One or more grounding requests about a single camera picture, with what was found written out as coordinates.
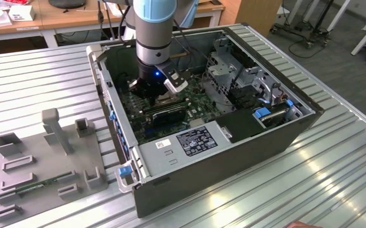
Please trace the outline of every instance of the motherboard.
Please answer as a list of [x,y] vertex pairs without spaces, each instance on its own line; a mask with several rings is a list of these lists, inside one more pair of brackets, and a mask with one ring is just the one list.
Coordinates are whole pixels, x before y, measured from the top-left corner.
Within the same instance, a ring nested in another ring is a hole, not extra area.
[[188,79],[190,86],[177,95],[167,92],[151,105],[129,91],[120,100],[140,144],[199,126],[222,115],[202,87],[202,75]]

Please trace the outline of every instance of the power supply label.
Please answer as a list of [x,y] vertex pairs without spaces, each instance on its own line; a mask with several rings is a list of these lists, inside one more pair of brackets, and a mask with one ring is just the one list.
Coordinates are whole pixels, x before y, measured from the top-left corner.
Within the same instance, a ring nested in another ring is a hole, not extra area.
[[206,127],[177,135],[176,139],[190,157],[218,146]]

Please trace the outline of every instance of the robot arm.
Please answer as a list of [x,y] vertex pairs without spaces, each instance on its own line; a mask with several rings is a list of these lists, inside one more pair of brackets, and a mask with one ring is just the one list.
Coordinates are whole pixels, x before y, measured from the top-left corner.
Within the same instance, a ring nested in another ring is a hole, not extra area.
[[129,85],[131,91],[141,98],[157,97],[167,90],[173,94],[179,93],[188,85],[184,78],[188,72],[179,72],[169,60],[172,27],[175,21],[180,27],[191,27],[199,0],[108,0],[108,2],[132,6],[135,13],[139,78]]

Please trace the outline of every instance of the aluminum extrusion table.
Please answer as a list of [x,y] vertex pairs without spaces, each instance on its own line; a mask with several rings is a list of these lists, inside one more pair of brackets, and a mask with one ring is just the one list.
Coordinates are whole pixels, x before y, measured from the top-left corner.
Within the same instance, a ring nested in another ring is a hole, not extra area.
[[326,113],[283,153],[141,219],[132,195],[117,189],[119,160],[85,45],[0,55],[0,133],[43,132],[39,111],[51,107],[59,108],[61,125],[87,117],[96,125],[109,180],[103,192],[9,227],[284,227],[294,220],[326,228],[366,227],[366,116],[254,29],[231,29]]

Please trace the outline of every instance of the white label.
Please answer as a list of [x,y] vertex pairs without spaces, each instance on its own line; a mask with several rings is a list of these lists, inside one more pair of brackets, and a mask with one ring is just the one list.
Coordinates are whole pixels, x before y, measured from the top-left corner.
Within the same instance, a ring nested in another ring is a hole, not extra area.
[[171,142],[169,142],[168,139],[156,142],[156,147],[157,147],[157,149],[160,149],[160,148],[163,148],[163,147],[165,147],[165,146],[169,146],[169,145],[171,145]]
[[39,26],[17,28],[16,30],[17,30],[17,31],[23,31],[23,30],[35,30],[35,29],[39,29]]

